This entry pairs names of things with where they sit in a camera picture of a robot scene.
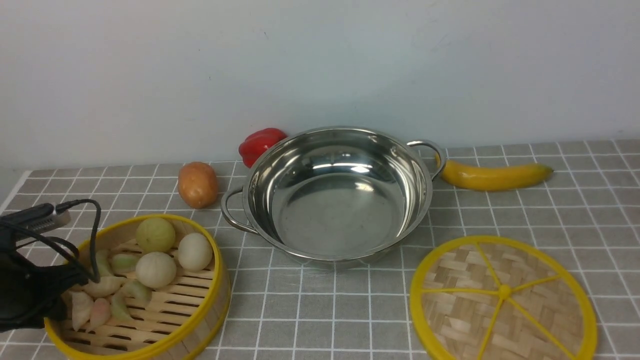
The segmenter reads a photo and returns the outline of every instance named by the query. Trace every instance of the bamboo steamer lid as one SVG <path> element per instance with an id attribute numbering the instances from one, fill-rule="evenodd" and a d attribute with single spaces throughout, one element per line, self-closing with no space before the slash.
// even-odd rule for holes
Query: bamboo steamer lid
<path id="1" fill-rule="evenodd" d="M 142 255 L 136 231 L 142 221 L 154 217 L 169 221 L 175 229 L 177 242 L 167 252 L 174 259 L 182 238 L 187 234 L 200 233 L 211 244 L 211 262 L 197 272 L 176 263 L 174 280 L 167 286 L 154 289 L 148 304 L 126 297 L 124 300 L 132 316 L 129 321 L 111 318 L 92 331 L 87 331 L 88 324 L 75 331 L 70 314 L 61 322 L 46 318 L 45 330 L 51 342 L 69 359 L 194 359 L 209 346 L 222 327 L 231 298 L 227 267 L 214 238 L 196 222 L 169 214 L 130 218 L 100 230 L 95 239 L 96 249 L 109 249 L 112 254 Z M 85 266 L 89 264 L 88 249 L 88 240 L 79 247 L 79 260 Z M 135 272 L 125 275 L 129 279 L 136 278 Z"/>
<path id="2" fill-rule="evenodd" d="M 497 236 L 434 249 L 413 276 L 415 330 L 437 360 L 592 359 L 596 318 L 578 282 L 541 251 Z"/>

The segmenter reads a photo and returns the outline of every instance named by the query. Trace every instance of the white wall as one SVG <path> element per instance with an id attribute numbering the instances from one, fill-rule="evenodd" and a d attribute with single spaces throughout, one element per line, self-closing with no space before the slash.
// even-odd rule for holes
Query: white wall
<path id="1" fill-rule="evenodd" d="M 638 0 L 0 1 L 1 166 L 224 160 L 267 126 L 482 145 L 639 118 Z"/>

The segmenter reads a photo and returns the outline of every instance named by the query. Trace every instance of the pot handle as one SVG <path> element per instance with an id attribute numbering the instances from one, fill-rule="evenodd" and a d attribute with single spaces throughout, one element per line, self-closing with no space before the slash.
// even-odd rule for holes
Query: pot handle
<path id="1" fill-rule="evenodd" d="M 447 164 L 447 156 L 445 155 L 445 152 L 442 150 L 442 148 L 438 146 L 437 143 L 429 140 L 414 140 L 406 144 L 410 147 L 424 145 L 435 150 L 435 152 L 438 154 L 438 158 L 440 158 L 440 166 L 438 167 L 438 170 L 436 170 L 436 172 L 433 174 L 433 176 L 431 176 L 431 181 L 435 180 L 435 178 L 440 175 L 440 173 L 444 169 L 444 166 Z"/>
<path id="2" fill-rule="evenodd" d="M 243 224 L 241 222 L 239 222 L 238 220 L 234 219 L 231 216 L 231 212 L 229 212 L 229 206 L 228 206 L 228 202 L 229 202 L 229 198 L 237 193 L 241 193 L 243 190 L 243 187 L 240 186 L 238 188 L 235 188 L 233 190 L 229 190 L 227 192 L 224 193 L 224 195 L 222 195 L 222 200 L 220 201 L 220 208 L 222 209 L 222 216 L 225 217 L 225 220 L 231 224 L 231 226 L 235 227 L 238 230 L 242 230 L 242 231 L 246 231 L 247 233 L 252 233 L 252 234 L 256 234 L 259 235 L 259 233 L 251 226 L 248 224 Z"/>

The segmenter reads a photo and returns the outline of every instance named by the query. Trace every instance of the yellow spoke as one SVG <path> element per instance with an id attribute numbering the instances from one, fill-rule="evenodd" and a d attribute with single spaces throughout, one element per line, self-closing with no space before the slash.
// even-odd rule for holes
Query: yellow spoke
<path id="1" fill-rule="evenodd" d="M 556 337 L 553 336 L 553 334 L 551 334 L 544 326 L 542 326 L 541 323 L 539 323 L 533 316 L 531 316 L 531 314 L 529 314 L 529 312 L 527 312 L 527 310 L 525 310 L 524 307 L 520 306 L 520 304 L 518 304 L 511 298 L 508 298 L 507 301 L 511 303 L 513 307 L 518 309 L 524 315 L 524 317 L 527 318 L 528 321 L 532 322 L 533 325 L 535 325 L 538 328 L 538 330 L 540 330 L 540 332 L 542 332 L 546 337 L 548 337 L 552 343 L 556 344 L 556 346 L 559 347 L 560 350 L 562 350 L 564 354 L 567 355 L 567 357 L 569 357 L 569 359 L 575 360 L 575 356 L 566 347 L 564 347 L 564 345 L 562 345 L 562 343 L 558 341 L 558 339 L 556 339 Z"/>
<path id="2" fill-rule="evenodd" d="M 498 275 L 495 273 L 495 271 L 493 271 L 493 266 L 491 266 L 491 263 L 489 262 L 489 259 L 484 254 L 484 251 L 482 251 L 482 248 L 480 247 L 480 244 L 475 242 L 474 245 L 478 249 L 478 252 L 482 256 L 482 258 L 484 259 L 484 263 L 486 263 L 486 267 L 489 269 L 489 272 L 491 273 L 491 276 L 493 277 L 493 281 L 495 281 L 496 287 L 500 288 L 500 285 L 502 285 L 502 283 L 500 283 L 500 279 L 498 279 Z"/>
<path id="3" fill-rule="evenodd" d="M 554 275 L 554 276 L 550 276 L 550 277 L 544 277 L 544 278 L 538 279 L 538 280 L 533 280 L 531 282 L 527 282 L 526 284 L 522 284 L 520 286 L 516 286 L 515 288 L 513 288 L 513 292 L 524 290 L 526 288 L 532 288 L 533 286 L 544 284 L 545 282 L 549 282 L 549 281 L 553 281 L 553 280 L 558 280 L 560 278 L 561 278 L 560 275 Z"/>
<path id="4" fill-rule="evenodd" d="M 442 288 L 442 289 L 422 289 L 422 293 L 475 293 L 485 295 L 498 295 L 495 290 L 472 289 L 472 288 Z"/>
<path id="5" fill-rule="evenodd" d="M 484 339 L 482 340 L 482 345 L 480 346 L 480 351 L 478 352 L 478 360 L 482 360 L 482 356 L 484 355 L 484 350 L 486 349 L 486 345 L 489 343 L 489 338 L 491 337 L 491 332 L 493 331 L 493 326 L 495 325 L 495 321 L 498 319 L 498 313 L 500 312 L 500 308 L 504 300 L 498 300 L 498 304 L 495 306 L 495 310 L 493 311 L 493 316 L 491 317 L 491 322 L 489 323 L 489 328 L 486 330 L 486 334 L 484 335 Z"/>

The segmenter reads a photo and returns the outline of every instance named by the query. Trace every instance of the banana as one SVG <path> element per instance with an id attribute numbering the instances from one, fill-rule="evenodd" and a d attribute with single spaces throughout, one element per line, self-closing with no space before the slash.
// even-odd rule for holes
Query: banana
<path id="1" fill-rule="evenodd" d="M 539 163 L 512 167 L 474 167 L 447 160 L 440 176 L 447 183 L 458 188 L 499 192 L 534 186 L 546 180 L 554 169 Z"/>

